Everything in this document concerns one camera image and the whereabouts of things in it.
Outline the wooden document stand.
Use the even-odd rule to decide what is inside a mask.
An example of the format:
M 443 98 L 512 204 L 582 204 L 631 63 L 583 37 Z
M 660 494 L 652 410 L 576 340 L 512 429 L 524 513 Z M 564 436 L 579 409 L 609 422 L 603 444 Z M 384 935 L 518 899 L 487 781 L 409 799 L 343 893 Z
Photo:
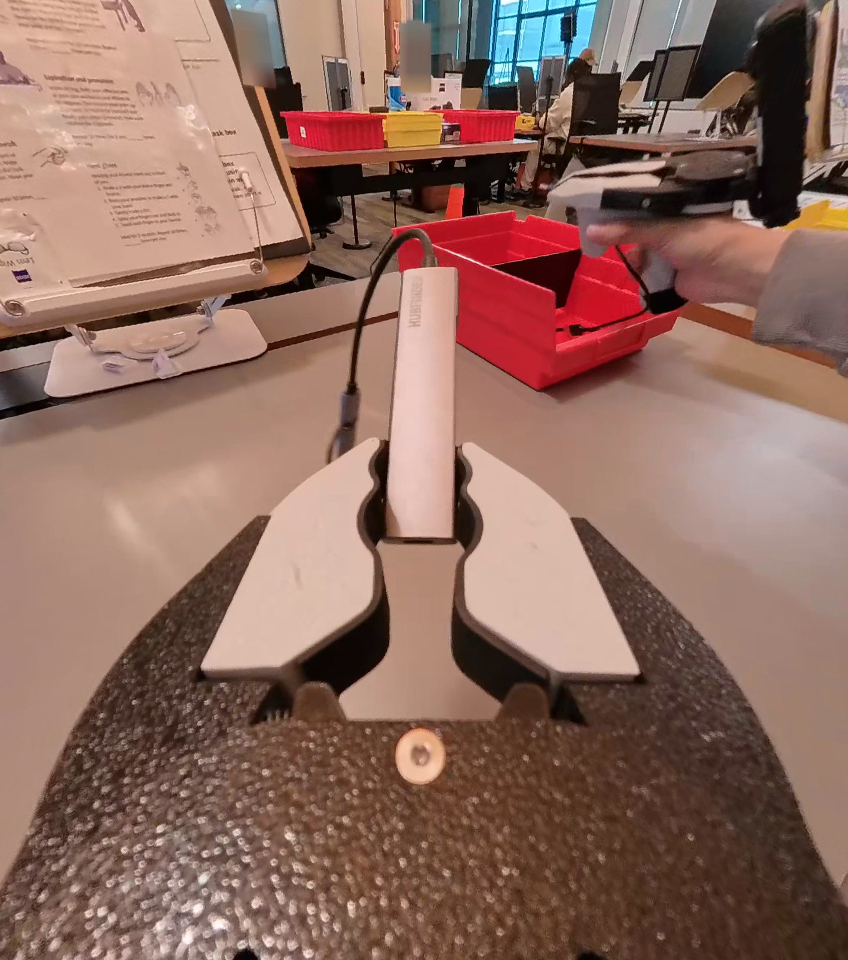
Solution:
M 310 233 L 263 93 L 275 71 L 268 20 L 258 9 L 226 5 L 237 32 L 240 76 L 274 138 L 282 176 L 310 247 L 267 261 L 216 263 L 84 286 L 39 297 L 28 309 L 17 301 L 0 305 L 0 340 L 32 332 L 68 332 L 51 355 L 46 392 L 53 399 L 175 378 L 262 356 L 267 343 L 256 323 L 245 310 L 225 305 L 235 294 L 280 286 L 303 270 L 312 249 Z

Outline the red plastic bin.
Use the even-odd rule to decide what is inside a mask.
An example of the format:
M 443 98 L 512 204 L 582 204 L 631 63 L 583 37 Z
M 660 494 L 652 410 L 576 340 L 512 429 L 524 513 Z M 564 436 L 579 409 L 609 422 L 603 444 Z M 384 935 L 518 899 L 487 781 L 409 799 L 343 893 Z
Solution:
M 580 247 L 565 222 L 513 211 L 425 222 L 438 263 L 458 272 L 457 342 L 534 390 L 545 390 L 644 349 L 669 332 L 682 302 L 571 339 L 555 333 L 557 308 L 550 290 L 494 269 L 495 265 Z

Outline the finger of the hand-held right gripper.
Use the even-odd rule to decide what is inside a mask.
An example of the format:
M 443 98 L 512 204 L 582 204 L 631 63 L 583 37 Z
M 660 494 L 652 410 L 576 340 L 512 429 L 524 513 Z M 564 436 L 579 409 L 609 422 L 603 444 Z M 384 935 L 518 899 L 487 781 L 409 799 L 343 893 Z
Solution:
M 666 163 L 616 163 L 580 168 L 566 173 L 557 184 L 558 193 L 601 193 L 606 190 L 656 189 Z
M 546 219 L 590 227 L 605 222 L 602 184 L 556 184 L 548 194 Z

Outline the grey desk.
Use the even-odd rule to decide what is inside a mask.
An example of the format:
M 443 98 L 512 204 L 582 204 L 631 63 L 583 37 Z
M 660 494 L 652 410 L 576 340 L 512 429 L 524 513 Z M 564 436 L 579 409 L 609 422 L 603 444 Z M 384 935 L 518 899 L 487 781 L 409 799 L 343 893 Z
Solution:
M 343 333 L 0 421 L 0 881 L 127 644 L 324 462 Z M 686 318 L 527 389 L 459 350 L 457 436 L 591 522 L 712 645 L 848 870 L 848 381 Z

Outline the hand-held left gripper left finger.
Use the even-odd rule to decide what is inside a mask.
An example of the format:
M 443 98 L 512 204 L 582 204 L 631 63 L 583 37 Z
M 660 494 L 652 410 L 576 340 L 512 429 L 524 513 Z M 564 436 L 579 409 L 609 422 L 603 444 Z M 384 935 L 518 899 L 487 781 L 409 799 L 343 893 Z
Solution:
M 382 661 L 386 465 L 386 442 L 367 439 L 278 504 L 201 662 L 204 677 L 266 680 L 289 694 L 322 683 L 341 694 Z

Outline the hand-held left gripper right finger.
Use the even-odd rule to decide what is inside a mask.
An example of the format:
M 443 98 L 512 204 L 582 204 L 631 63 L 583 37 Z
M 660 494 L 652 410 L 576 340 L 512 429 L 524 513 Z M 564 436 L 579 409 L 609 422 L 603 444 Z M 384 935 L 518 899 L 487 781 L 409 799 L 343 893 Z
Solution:
M 641 668 L 564 508 L 467 441 L 456 453 L 452 653 L 503 702 L 532 686 L 562 702 L 577 684 L 632 684 Z

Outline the silver USB hub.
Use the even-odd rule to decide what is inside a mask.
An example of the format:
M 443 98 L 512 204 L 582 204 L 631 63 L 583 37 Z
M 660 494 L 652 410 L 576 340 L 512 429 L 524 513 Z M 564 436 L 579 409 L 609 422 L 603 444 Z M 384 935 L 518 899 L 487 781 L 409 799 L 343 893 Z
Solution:
M 457 307 L 454 268 L 403 272 L 387 445 L 390 542 L 454 539 Z

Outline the black bin divider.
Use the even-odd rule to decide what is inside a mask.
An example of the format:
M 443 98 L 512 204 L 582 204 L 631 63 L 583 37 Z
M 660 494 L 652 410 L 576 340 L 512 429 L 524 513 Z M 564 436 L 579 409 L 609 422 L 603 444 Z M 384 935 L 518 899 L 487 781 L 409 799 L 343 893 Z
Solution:
M 555 307 L 559 309 L 567 302 L 581 258 L 582 251 L 575 247 L 504 262 L 493 268 L 520 281 L 550 290 L 554 294 Z

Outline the person's right forearm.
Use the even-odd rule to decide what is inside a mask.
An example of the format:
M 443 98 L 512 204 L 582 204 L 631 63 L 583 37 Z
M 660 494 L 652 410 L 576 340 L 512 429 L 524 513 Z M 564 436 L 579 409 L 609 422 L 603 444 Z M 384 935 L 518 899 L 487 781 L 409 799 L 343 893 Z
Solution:
M 819 354 L 848 378 L 848 232 L 789 232 L 758 300 L 751 339 Z

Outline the wooden table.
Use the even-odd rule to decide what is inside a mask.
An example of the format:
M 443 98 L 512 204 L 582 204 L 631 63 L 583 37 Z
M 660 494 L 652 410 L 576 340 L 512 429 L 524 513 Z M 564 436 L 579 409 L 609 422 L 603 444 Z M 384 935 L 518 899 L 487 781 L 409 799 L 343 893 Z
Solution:
M 530 140 L 488 141 L 480 143 L 442 143 L 407 148 L 372 150 L 318 150 L 296 145 L 287 139 L 280 141 L 287 162 L 293 170 L 325 169 L 343 166 L 376 166 L 390 163 L 421 161 L 466 160 L 515 155 L 525 156 Z

